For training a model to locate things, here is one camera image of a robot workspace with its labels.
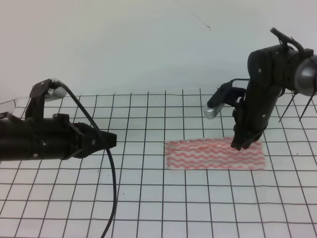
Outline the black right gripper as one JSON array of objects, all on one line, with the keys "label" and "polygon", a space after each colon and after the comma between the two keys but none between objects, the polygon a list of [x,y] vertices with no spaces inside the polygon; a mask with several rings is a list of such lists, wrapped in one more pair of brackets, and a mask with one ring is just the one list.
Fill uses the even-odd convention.
[{"label": "black right gripper", "polygon": [[279,95],[279,86],[262,86],[254,80],[249,81],[245,97],[232,114],[235,119],[232,148],[248,149],[260,139]]}]

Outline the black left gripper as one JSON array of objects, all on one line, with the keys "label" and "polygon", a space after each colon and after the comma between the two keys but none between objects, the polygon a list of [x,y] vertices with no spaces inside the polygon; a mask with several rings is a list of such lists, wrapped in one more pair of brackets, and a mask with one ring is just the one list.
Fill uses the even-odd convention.
[{"label": "black left gripper", "polygon": [[50,119],[25,119],[30,132],[28,156],[30,159],[83,159],[97,151],[117,145],[117,135],[97,131],[88,124],[71,123],[69,116],[58,114]]}]

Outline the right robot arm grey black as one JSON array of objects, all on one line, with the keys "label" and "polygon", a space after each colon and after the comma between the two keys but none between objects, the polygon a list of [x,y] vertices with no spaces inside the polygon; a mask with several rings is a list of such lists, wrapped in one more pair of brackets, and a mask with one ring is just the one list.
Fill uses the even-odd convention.
[{"label": "right robot arm grey black", "polygon": [[277,99],[290,90],[313,98],[317,94],[317,56],[293,38],[271,28],[279,44],[250,53],[250,76],[244,97],[233,116],[234,138],[231,146],[247,149],[257,141],[268,125]]}]

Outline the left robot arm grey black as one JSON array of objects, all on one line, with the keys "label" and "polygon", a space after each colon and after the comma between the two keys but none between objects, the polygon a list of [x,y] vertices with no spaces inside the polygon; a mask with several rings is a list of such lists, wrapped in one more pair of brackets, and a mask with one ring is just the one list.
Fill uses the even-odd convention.
[{"label": "left robot arm grey black", "polygon": [[116,146],[117,136],[85,123],[71,123],[67,114],[33,122],[7,113],[0,120],[0,159],[2,161],[83,159]]}]

